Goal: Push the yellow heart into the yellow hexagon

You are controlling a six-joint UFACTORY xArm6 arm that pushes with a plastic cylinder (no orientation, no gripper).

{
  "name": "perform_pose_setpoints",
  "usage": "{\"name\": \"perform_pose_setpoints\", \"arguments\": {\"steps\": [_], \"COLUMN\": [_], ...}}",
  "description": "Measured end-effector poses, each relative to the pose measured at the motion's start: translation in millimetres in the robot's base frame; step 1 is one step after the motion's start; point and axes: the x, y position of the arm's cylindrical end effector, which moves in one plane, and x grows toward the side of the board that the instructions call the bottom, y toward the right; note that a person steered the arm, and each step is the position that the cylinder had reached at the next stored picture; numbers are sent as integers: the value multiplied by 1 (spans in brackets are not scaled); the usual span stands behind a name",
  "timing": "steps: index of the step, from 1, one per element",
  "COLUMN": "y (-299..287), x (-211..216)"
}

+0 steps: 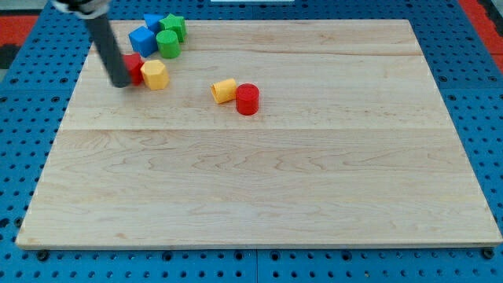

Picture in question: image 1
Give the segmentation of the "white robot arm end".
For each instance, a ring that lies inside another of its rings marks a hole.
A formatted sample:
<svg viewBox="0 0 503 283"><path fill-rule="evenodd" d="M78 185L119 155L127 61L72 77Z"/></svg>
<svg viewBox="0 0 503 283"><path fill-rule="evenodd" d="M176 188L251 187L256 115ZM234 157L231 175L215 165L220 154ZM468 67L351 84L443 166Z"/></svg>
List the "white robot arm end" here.
<svg viewBox="0 0 503 283"><path fill-rule="evenodd" d="M73 13L80 19L91 20L106 14L111 0L51 0L62 13Z"/></svg>

